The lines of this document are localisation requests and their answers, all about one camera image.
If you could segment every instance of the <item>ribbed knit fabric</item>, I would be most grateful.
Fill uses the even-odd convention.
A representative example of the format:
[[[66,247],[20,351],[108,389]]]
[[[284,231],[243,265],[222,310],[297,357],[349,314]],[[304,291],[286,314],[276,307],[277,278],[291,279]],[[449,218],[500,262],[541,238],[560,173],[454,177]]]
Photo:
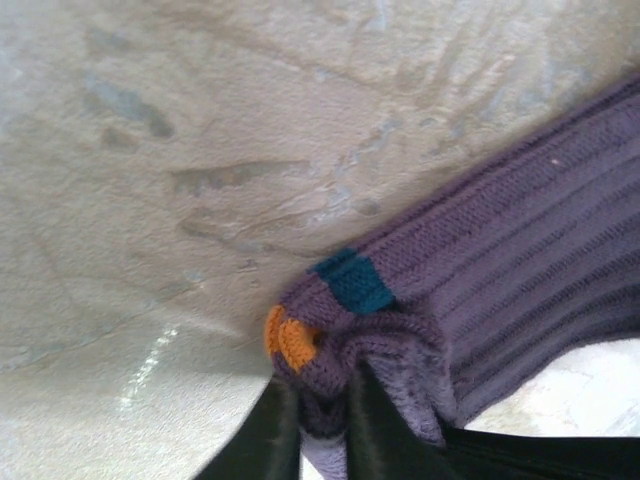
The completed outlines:
[[[306,272],[266,327],[302,398],[303,453],[346,478],[366,358],[441,444],[568,349],[640,333],[640,75]]]

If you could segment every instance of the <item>white surface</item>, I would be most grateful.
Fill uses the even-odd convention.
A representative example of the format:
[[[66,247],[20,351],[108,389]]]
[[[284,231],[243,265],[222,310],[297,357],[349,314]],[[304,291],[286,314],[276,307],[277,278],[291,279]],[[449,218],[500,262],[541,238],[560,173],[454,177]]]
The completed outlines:
[[[637,0],[0,2],[0,479],[188,478],[262,388],[289,279],[640,65],[639,22]],[[625,345],[484,427],[637,432]]]

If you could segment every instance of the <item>knitted sock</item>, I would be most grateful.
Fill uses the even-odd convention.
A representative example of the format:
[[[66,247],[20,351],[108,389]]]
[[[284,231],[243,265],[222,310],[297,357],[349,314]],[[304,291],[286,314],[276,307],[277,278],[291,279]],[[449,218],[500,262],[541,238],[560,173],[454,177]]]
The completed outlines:
[[[423,440],[568,349],[640,332],[640,75],[306,272],[267,320],[303,453],[346,478],[362,358]]]

